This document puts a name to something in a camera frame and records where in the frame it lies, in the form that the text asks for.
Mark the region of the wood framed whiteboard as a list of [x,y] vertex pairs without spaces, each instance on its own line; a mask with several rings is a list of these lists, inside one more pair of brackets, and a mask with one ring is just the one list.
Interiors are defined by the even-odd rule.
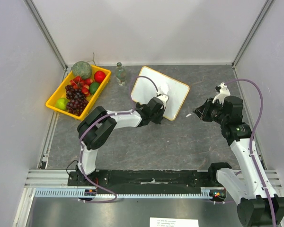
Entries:
[[156,95],[167,95],[167,107],[163,117],[173,121],[178,115],[190,87],[147,66],[143,66],[132,90],[131,98],[147,104]]

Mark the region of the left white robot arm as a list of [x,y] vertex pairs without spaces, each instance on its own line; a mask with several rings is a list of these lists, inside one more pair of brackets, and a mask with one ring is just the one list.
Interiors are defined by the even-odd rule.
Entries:
[[168,99],[168,95],[157,95],[147,104],[137,103],[134,109],[123,112],[96,107],[77,127],[81,145],[78,181],[84,186],[93,184],[98,150],[113,130],[142,127],[151,122],[160,124]]

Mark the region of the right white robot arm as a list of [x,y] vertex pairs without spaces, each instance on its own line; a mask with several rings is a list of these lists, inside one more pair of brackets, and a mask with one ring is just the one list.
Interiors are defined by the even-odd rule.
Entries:
[[211,164],[208,183],[220,184],[237,204],[237,214],[244,227],[278,226],[284,217],[284,197],[277,195],[257,155],[252,130],[242,118],[243,101],[228,96],[223,103],[213,98],[194,113],[204,122],[216,122],[234,153],[244,179],[240,180],[228,164]]

